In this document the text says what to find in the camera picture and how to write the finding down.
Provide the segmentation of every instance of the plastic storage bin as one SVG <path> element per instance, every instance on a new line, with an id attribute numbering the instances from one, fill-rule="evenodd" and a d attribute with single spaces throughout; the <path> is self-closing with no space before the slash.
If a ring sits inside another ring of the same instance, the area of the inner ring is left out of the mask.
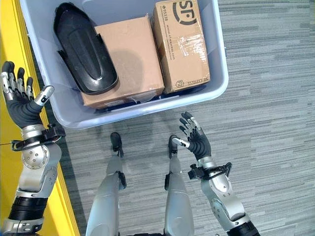
<path id="1" fill-rule="evenodd" d="M 152 15 L 158 0 L 72 0 L 84 10 L 96 25 L 103 25 Z M 220 96 L 228 84 L 222 28 L 217 0 L 199 0 L 199 10 L 205 36 L 211 81 L 191 93 L 161 97 L 143 104 L 97 111 L 83 106 L 80 91 L 58 54 L 61 46 L 53 32 L 55 9 L 64 0 L 21 0 L 21 7 L 38 66 L 46 85 L 55 93 L 51 105 L 58 122 L 71 129 L 84 129 L 118 120 L 142 116 Z"/>

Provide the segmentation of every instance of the brown cardboard box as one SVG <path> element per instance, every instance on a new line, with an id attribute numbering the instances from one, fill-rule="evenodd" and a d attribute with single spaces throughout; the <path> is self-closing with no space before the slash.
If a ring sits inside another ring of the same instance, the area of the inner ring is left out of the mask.
<path id="1" fill-rule="evenodd" d="M 157 2 L 153 31 L 163 70 L 165 93 L 210 80 L 197 0 Z"/>
<path id="2" fill-rule="evenodd" d="M 95 27 L 102 36 L 119 82 L 100 95 L 82 94 L 84 105 L 104 108 L 131 101 L 146 102 L 164 90 L 149 17 Z"/>

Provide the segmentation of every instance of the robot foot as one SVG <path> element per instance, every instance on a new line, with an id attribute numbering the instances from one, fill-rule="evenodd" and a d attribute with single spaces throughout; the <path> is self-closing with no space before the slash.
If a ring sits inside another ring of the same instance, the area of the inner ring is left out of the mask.
<path id="1" fill-rule="evenodd" d="M 111 133 L 110 135 L 110 141 L 112 143 L 112 148 L 114 152 L 118 152 L 117 155 L 120 156 L 121 158 L 123 158 L 124 156 L 124 152 L 123 152 L 123 143 L 122 143 L 122 139 L 119 135 L 119 133 L 114 132 Z"/>
<path id="2" fill-rule="evenodd" d="M 169 159 L 171 159 L 175 154 L 177 154 L 177 144 L 172 142 L 173 138 L 177 138 L 177 136 L 171 135 L 168 140 Z"/>

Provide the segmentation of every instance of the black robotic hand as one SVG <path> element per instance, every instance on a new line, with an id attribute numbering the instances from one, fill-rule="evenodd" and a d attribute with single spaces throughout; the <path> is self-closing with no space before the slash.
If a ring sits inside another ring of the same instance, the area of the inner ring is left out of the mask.
<path id="1" fill-rule="evenodd" d="M 203 132 L 202 128 L 196 121 L 196 119 L 188 112 L 182 113 L 180 122 L 184 126 L 179 128 L 186 134 L 188 141 L 174 137 L 172 141 L 177 145 L 185 146 L 196 157 L 197 160 L 211 156 L 211 146 L 208 138 Z"/>
<path id="2" fill-rule="evenodd" d="M 24 69 L 19 68 L 17 80 L 14 75 L 14 63 L 6 61 L 2 66 L 1 87 L 8 112 L 14 123 L 20 128 L 42 124 L 39 113 L 54 92 L 53 86 L 45 86 L 34 99 L 32 92 L 33 79 L 28 77 L 24 87 Z"/>

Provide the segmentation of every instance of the silver robot leg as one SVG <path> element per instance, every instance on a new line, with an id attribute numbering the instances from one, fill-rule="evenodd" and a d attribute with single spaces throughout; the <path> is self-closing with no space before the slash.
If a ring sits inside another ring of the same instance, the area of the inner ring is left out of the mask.
<path id="1" fill-rule="evenodd" d="M 86 236 L 118 236 L 118 191 L 123 189 L 121 158 L 114 154 L 91 208 Z"/>
<path id="2" fill-rule="evenodd" d="M 169 174 L 165 189 L 168 191 L 165 211 L 165 236 L 193 236 L 194 226 L 189 197 L 181 177 L 177 152 L 170 154 Z"/>

